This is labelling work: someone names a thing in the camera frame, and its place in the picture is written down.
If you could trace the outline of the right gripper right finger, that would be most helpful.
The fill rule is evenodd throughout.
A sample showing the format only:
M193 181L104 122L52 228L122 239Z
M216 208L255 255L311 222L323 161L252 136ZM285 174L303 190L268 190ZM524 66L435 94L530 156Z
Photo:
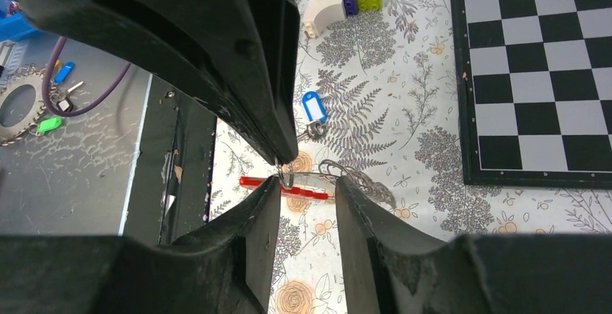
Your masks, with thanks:
M461 235L445 242L336 182L350 313L609 313L611 236Z

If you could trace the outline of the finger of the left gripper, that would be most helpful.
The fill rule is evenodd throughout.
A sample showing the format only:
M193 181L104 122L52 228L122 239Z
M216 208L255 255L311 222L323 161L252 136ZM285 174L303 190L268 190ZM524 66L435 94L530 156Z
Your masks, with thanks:
M297 157L297 0L16 0L39 30L129 61L201 103L268 163Z

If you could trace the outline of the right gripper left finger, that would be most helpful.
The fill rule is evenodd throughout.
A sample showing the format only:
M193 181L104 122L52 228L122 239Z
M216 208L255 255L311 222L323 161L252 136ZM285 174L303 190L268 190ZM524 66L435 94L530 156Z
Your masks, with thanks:
M170 245L119 236L3 236L3 313L264 313L279 231L271 176Z

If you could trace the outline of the red tag keyring bundle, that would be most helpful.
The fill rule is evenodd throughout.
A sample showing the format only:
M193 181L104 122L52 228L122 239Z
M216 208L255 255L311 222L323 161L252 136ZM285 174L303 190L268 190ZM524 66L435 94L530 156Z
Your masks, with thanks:
M292 174L293 186L291 188L284 187L283 178L281 178L283 196L331 203L335 199L337 180L340 177L348 177L370 200L386 204L392 209L397 207L395 196L384 184L374 181L352 166L341 165L330 159L323 160L318 165L316 172L294 171Z

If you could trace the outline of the blue tag key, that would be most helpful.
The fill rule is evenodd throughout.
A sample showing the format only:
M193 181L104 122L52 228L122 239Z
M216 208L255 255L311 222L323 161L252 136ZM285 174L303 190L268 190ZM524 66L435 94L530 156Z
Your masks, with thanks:
M306 92L302 97L302 104L309 119L305 130L297 137L297 141L307 139L317 141L326 135L326 121L328 114L323 106L319 94L315 91Z

